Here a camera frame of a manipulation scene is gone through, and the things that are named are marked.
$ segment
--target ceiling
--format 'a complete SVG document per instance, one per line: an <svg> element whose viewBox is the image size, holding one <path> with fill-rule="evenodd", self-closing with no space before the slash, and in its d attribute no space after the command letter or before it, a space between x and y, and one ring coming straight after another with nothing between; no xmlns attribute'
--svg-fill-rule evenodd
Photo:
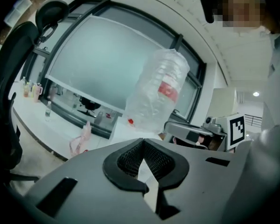
<svg viewBox="0 0 280 224"><path fill-rule="evenodd" d="M219 22L208 24L200 0L172 1L196 18L210 35L225 63L222 66L227 67L224 75L231 80L229 86L236 87L239 92L262 93L272 57L271 42L264 29L235 33Z"/></svg>

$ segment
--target window frame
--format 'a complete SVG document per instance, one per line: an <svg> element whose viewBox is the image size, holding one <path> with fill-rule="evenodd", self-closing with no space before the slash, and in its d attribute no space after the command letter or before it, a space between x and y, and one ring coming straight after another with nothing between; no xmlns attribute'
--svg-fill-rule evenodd
<svg viewBox="0 0 280 224"><path fill-rule="evenodd" d="M92 3L93 4L94 2L96 3L96 5L91 7L85 13L83 13L83 14L76 14L76 13L71 14L71 12L74 11L75 9L77 9L80 5L85 4L85 3ZM179 115L176 112L172 112L172 114L170 115L171 119L174 119L178 122L190 123L193 116L194 116L194 113L195 113L196 108L197 108L198 101L199 101L200 96L201 96L202 86L203 86L204 78L205 78L206 64L202 61L202 59L195 52L195 50L184 40L182 34L179 34L179 33L175 32L171 27L169 27L164 22L158 20L157 18L153 17L152 15L150 15L150 14L148 14L148 13L146 13L146 12L144 12L144 11L138 9L138 8L135 8L135 7L123 4L123 3L111 1L111 0L74 0L69 4L70 15L67 19L70 19L71 21L73 21L73 23L64 32L64 34L60 37L60 39L55 44L52 51L48 54L44 54L46 56L45 65L44 65L44 67L43 67L43 69L40 73L39 79L37 80L37 82L41 83L42 86L44 87L44 92L41 95L40 100L44 104L46 104L47 101L48 101L47 97L48 97L48 94L49 94L49 89L50 89L50 86L52 84L52 81L45 78L45 75L48 71L48 68L49 68L55 54L57 53L59 48L62 46L62 44L64 43L66 38L82 22L82 20L87 18L90 14L92 14L94 16L99 16L100 14L102 14L104 11L106 11L107 9L109 9L112 6L121 7L121 8L127 9L129 11L135 12L137 14L140 14L140 15L148 18L152 22L156 23L157 25L161 26L163 29L170 32L174 37L174 39L172 40L172 43L171 43L170 47L168 47L168 49L176 49L176 51L178 51L181 44L183 44L192 53L192 55L198 60L199 64L198 64L197 76L195 76L193 73L191 73L191 71L187 75L187 77L191 80L191 82L193 82L193 84L195 85L195 88L196 88L196 95L195 95L194 100L192 102L192 106L190 107L190 111L189 111L189 114L188 114L187 118L182 117L181 115ZM27 71L31 72L33 63L35 61L36 53L39 54L39 55L42 54L41 51L38 50L37 52L34 51L32 53L32 55L29 56L29 58L27 59L27 61L25 62L25 65L23 67L21 78L23 76L25 76L26 79L29 79L30 73L27 72ZM72 122L72 118L70 118L70 117L72 117L72 114L70 114L70 112L63 111L63 110L59 112L58 109L60 109L60 108L57 105L54 105L54 110L55 110L56 113L61 115L64 119Z"/></svg>

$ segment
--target person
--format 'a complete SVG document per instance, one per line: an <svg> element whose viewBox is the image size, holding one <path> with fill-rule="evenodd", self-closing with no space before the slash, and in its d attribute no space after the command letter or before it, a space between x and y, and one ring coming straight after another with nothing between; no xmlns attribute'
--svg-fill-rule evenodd
<svg viewBox="0 0 280 224"><path fill-rule="evenodd" d="M201 4L208 23L216 19L237 32L260 26L268 30L273 57L264 89L261 129L280 125L280 0L201 0Z"/></svg>

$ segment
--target pink bag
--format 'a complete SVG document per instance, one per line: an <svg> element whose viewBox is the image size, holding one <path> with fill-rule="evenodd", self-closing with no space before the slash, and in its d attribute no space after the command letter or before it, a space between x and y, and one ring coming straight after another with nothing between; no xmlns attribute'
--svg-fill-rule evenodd
<svg viewBox="0 0 280 224"><path fill-rule="evenodd" d="M89 140L90 135L91 135L91 125L88 121L86 125L83 126L81 136L74 138L70 142L70 154L72 157L81 153L81 147L85 144L87 140Z"/></svg>

